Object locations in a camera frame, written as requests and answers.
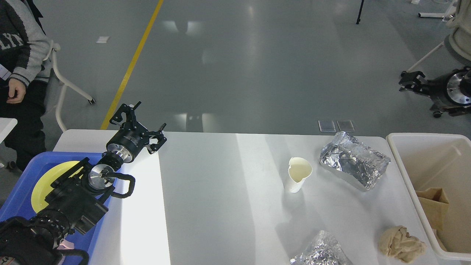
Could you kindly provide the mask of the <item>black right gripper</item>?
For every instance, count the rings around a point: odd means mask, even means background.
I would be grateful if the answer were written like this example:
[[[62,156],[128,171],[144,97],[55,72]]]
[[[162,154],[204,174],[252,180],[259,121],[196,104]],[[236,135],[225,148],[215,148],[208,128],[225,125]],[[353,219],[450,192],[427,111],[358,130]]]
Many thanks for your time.
[[[400,92],[413,92],[431,99],[440,108],[470,107],[470,70],[454,70],[433,80],[426,80],[422,71],[400,74],[400,84],[426,84],[401,86]]]

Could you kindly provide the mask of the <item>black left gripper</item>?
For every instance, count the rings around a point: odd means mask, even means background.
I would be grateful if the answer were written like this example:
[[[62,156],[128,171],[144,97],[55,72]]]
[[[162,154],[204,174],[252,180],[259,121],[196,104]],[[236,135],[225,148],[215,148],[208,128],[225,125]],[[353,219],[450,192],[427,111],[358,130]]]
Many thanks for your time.
[[[148,131],[146,127],[138,124],[135,110],[141,103],[123,103],[111,116],[110,123],[120,126],[120,129],[106,145],[107,163],[131,163],[143,149],[153,154],[166,143],[167,138],[163,131],[167,123],[163,123],[158,131]],[[152,139],[157,139],[157,142],[151,143]]]

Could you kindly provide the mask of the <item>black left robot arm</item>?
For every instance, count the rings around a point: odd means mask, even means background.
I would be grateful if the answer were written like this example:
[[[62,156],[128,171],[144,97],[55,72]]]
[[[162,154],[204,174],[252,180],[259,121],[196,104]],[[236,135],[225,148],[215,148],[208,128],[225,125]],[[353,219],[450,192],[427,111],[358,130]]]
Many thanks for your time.
[[[119,173],[123,164],[131,163],[143,148],[157,152],[167,141],[163,131],[149,131],[137,121],[135,110],[140,105],[122,104],[111,124],[120,124],[108,141],[106,152],[94,165],[85,157],[74,163],[50,184],[45,196],[47,206],[26,219],[14,216],[1,222],[1,259],[14,265],[58,265],[65,257],[80,257],[81,265],[89,263],[89,254],[81,249],[60,249],[66,236],[86,234],[108,212],[109,197],[128,198],[136,180]]]

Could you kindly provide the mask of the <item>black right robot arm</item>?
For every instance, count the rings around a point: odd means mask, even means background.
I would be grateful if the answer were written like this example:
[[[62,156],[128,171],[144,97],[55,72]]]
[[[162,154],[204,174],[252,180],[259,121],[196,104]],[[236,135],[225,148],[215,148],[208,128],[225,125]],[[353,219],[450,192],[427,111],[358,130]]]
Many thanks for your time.
[[[411,91],[428,97],[433,102],[429,110],[436,119],[444,113],[462,116],[471,112],[470,67],[455,69],[432,80],[427,80],[421,71],[404,71],[399,85],[401,92]]]

